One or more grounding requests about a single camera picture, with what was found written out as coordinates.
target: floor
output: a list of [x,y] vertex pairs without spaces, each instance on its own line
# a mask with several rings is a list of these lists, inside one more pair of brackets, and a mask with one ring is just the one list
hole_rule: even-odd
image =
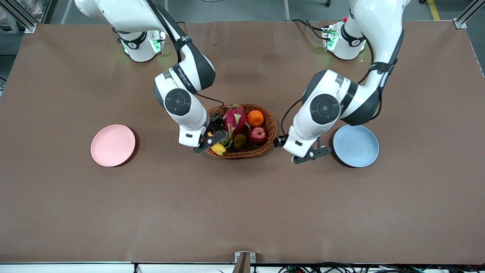
[[[163,0],[153,1],[164,4]],[[403,19],[453,19],[461,14],[469,2],[469,0],[429,0],[425,4],[419,4],[418,0],[411,0],[404,11]],[[335,0],[329,8],[324,7],[322,3],[323,0],[289,0],[290,18],[319,21],[328,18],[340,19],[348,15],[349,5],[345,0]],[[168,11],[175,20],[187,23],[285,21],[286,19],[283,0],[223,0],[213,3],[202,0],[169,0]],[[57,0],[49,23],[102,24],[107,22],[84,16],[73,0]],[[477,62],[485,64],[485,7],[467,22],[467,27],[477,55]],[[0,77],[4,79],[8,79],[22,36],[23,34],[0,34]]]

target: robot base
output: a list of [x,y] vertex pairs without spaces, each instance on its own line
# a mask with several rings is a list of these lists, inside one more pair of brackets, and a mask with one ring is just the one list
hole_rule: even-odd
[[322,30],[323,37],[330,39],[330,41],[323,41],[323,47],[339,59],[352,60],[364,50],[365,41],[362,42],[362,46],[351,47],[342,37],[341,28],[343,24],[343,21],[339,21],[335,25],[328,26],[328,29]]

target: red apple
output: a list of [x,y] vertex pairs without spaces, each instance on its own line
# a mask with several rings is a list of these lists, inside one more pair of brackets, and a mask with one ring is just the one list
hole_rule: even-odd
[[268,135],[262,127],[255,127],[251,131],[249,138],[254,144],[263,145],[266,142],[266,139],[268,139]]

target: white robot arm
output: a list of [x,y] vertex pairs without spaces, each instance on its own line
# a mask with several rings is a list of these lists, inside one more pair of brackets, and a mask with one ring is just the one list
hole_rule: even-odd
[[[192,39],[161,6],[151,0],[75,0],[88,17],[107,20],[122,38],[126,52],[137,62],[145,62],[160,52],[154,47],[167,32],[174,42],[178,62],[155,78],[153,92],[169,116],[179,124],[178,141],[201,153],[226,137],[213,136],[209,115],[195,94],[210,87],[215,79],[212,63],[195,47]],[[179,51],[184,54],[181,60]]]
[[330,147],[312,145],[340,118],[350,125],[370,121],[380,103],[381,93],[397,62],[404,37],[402,17],[410,0],[351,0],[351,15],[337,24],[337,35],[327,46],[337,57],[355,58],[365,37],[375,59],[365,85],[359,85],[331,70],[313,76],[302,96],[302,107],[293,119],[289,135],[275,140],[294,155],[294,163],[329,154]]

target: black strap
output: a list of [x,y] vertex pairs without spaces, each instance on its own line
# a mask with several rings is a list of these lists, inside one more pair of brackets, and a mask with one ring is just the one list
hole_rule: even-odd
[[188,43],[192,43],[192,38],[186,34],[174,43],[175,51],[180,51],[180,49]]
[[353,48],[358,47],[365,40],[364,36],[357,38],[348,34],[348,32],[345,30],[345,23],[342,24],[340,32],[342,33],[342,37],[349,43],[349,46]]
[[345,97],[343,97],[343,100],[340,103],[340,106],[342,108],[341,113],[347,110],[347,107],[350,105],[350,102],[352,102],[352,100],[354,99],[356,92],[357,92],[357,83],[354,81],[351,81],[349,89],[347,90]]
[[369,71],[377,70],[378,74],[384,74],[385,72],[389,72],[389,75],[392,73],[394,66],[397,64],[397,59],[394,60],[392,64],[382,63],[382,62],[375,62],[371,63],[369,67]]
[[131,40],[131,41],[128,41],[128,40],[121,38],[123,43],[131,49],[138,49],[140,47],[140,45],[143,43],[143,41],[145,41],[145,39],[146,39],[146,31],[142,32],[142,34],[138,38]]

